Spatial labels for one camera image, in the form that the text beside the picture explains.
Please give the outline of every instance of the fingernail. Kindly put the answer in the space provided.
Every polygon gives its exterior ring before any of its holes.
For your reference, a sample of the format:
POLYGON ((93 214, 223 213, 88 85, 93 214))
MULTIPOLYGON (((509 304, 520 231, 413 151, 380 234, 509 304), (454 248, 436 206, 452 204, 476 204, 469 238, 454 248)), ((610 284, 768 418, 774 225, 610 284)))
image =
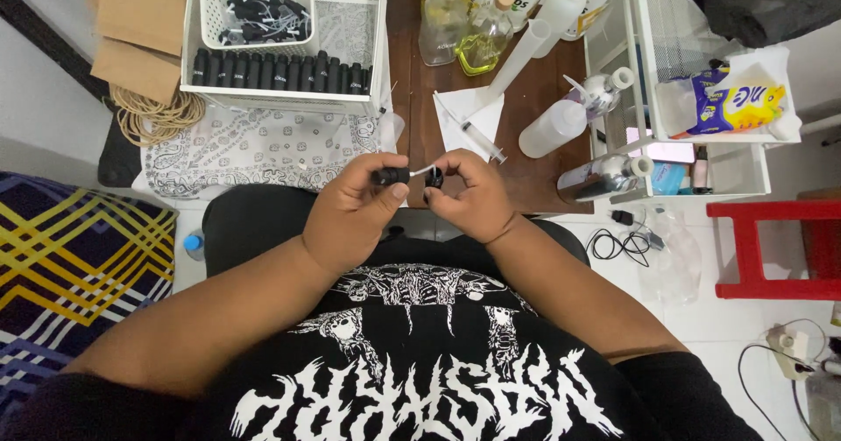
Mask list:
POLYGON ((391 187, 391 193, 394 195, 394 198, 404 199, 409 194, 409 185, 406 183, 396 183, 391 187))

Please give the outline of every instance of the red plastic stool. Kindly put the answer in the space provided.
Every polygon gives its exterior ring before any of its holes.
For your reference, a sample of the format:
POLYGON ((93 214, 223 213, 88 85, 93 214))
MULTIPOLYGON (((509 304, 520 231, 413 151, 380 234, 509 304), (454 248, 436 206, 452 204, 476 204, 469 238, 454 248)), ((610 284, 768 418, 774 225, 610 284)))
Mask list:
POLYGON ((732 218, 736 238, 739 283, 717 284, 718 298, 841 300, 841 200, 709 203, 707 215, 732 218), (805 221, 811 279, 765 278, 756 221, 805 221))

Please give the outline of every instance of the power outlet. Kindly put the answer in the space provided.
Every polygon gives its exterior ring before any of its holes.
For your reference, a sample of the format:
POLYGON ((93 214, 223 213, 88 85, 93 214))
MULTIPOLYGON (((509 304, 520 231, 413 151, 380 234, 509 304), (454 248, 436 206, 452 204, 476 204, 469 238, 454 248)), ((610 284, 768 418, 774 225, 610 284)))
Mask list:
MULTIPOLYGON (((768 345, 772 349, 799 360, 806 360, 809 337, 804 332, 795 331, 777 324, 768 331, 768 336, 765 337, 765 340, 768 341, 768 345)), ((809 376, 807 372, 798 373, 794 368, 796 362, 784 355, 774 353, 774 357, 777 359, 777 363, 780 365, 780 369, 783 371, 783 376, 786 379, 804 381, 809 376)))

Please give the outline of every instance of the blue bottle cap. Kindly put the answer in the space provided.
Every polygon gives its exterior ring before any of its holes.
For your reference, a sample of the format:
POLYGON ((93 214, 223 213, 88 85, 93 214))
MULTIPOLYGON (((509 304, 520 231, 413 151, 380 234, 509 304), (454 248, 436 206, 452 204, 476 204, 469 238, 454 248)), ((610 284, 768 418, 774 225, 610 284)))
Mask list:
POLYGON ((184 249, 187 251, 196 251, 202 247, 202 238, 193 234, 184 237, 184 249))

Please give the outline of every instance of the wooden desk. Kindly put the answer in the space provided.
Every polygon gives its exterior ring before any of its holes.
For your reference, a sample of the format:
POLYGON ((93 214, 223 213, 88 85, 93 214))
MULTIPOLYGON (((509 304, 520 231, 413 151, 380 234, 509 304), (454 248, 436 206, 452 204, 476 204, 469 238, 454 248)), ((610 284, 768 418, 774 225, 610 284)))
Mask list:
MULTIPOLYGON (((442 67, 427 67, 418 50, 421 28, 421 0, 388 0, 386 26, 389 35, 389 63, 391 82, 397 82, 392 92, 394 113, 406 121, 397 142, 399 153, 409 156, 409 167, 426 167, 444 154, 441 129, 432 98, 432 91, 455 91, 487 86, 496 75, 495 70, 477 77, 467 77, 458 62, 442 67)), ((499 66, 520 39, 515 35, 499 66)), ((561 99, 571 86, 564 74, 583 81, 583 40, 559 42, 552 52, 532 59, 505 92, 505 106, 496 132, 496 145, 508 157, 497 168, 505 180, 505 188, 515 209, 524 213, 582 213, 593 214, 592 203, 569 205, 556 193, 555 183, 561 173, 591 160, 590 134, 585 133, 556 151, 539 159, 520 152, 520 133, 553 103, 561 99)), ((426 208, 423 202, 423 178, 410 181, 409 206, 426 208)), ((464 189, 457 178, 447 178, 442 190, 454 195, 464 189)))

